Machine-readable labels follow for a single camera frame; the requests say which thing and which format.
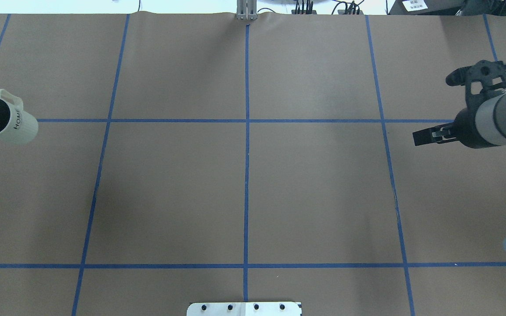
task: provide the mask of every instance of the white mug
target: white mug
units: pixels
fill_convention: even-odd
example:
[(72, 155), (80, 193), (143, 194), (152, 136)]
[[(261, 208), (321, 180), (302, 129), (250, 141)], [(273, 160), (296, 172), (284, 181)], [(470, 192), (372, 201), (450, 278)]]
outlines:
[(0, 89), (0, 140), (26, 144), (38, 133), (38, 122), (22, 108), (22, 99)]

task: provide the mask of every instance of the mug handle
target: mug handle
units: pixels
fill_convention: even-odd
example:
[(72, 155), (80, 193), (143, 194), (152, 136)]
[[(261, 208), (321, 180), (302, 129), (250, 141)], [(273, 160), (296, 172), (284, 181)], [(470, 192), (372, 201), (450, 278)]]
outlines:
[(13, 104), (19, 110), (22, 110), (22, 99), (10, 94), (5, 89), (0, 89), (0, 99), (5, 100), (10, 104)]

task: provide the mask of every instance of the white bracket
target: white bracket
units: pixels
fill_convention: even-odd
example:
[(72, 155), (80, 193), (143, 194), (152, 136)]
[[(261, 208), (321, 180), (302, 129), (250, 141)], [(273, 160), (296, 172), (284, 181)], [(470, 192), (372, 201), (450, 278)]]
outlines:
[(193, 303), (187, 316), (302, 316), (301, 302)]
[(237, 0), (238, 20), (257, 20), (257, 0)]

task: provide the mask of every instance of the sticker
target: sticker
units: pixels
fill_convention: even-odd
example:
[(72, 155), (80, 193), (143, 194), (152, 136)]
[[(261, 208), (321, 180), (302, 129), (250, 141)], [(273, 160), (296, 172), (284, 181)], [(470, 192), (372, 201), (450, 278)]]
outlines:
[(403, 1), (402, 4), (405, 6), (407, 12), (428, 9), (424, 0), (407, 0)]

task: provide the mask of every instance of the horizontal blue line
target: horizontal blue line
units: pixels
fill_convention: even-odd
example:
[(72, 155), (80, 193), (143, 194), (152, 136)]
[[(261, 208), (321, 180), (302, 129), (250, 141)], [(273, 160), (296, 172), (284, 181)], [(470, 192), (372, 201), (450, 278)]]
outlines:
[[(448, 123), (448, 119), (386, 119), (387, 123)], [(210, 119), (210, 118), (39, 118), (38, 122), (173, 122), (173, 123), (245, 123), (246, 119)], [(380, 123), (379, 119), (372, 118), (345, 118), (345, 119), (294, 119), (294, 118), (261, 118), (251, 119), (251, 123)]]
[(241, 263), (214, 264), (85, 264), (86, 269), (241, 269)]
[[(506, 266), (506, 262), (408, 262), (409, 268)], [(0, 269), (79, 269), (80, 264), (0, 263)], [(242, 269), (241, 263), (214, 264), (85, 264), (86, 269)], [(250, 269), (403, 268), (401, 262), (386, 263), (253, 263)]]
[(459, 266), (506, 266), (506, 262), (414, 262), (407, 265), (409, 268), (457, 268)]
[(402, 268), (402, 263), (253, 263), (250, 269)]
[(0, 263), (0, 269), (79, 269), (79, 264)]

